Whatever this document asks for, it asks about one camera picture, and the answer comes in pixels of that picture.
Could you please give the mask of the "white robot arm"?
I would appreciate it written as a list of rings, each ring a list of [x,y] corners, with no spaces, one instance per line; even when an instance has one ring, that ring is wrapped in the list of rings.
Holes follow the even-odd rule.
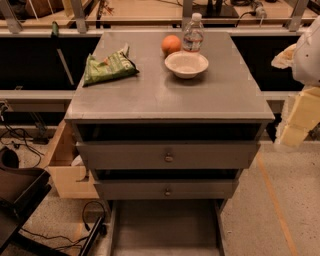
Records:
[[[295,44],[271,61],[273,67],[291,68],[293,79],[304,88],[285,104],[287,114],[276,133],[276,143],[287,149],[298,148],[309,132],[320,123],[320,17],[317,17]]]

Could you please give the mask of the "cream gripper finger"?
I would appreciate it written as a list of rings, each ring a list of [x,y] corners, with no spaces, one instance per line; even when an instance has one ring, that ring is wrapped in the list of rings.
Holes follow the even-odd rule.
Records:
[[[271,61],[271,65],[275,68],[285,69],[293,64],[294,52],[296,45],[292,44],[276,55]]]
[[[294,97],[294,104],[280,134],[280,144],[299,147],[319,122],[320,88],[307,87]]]

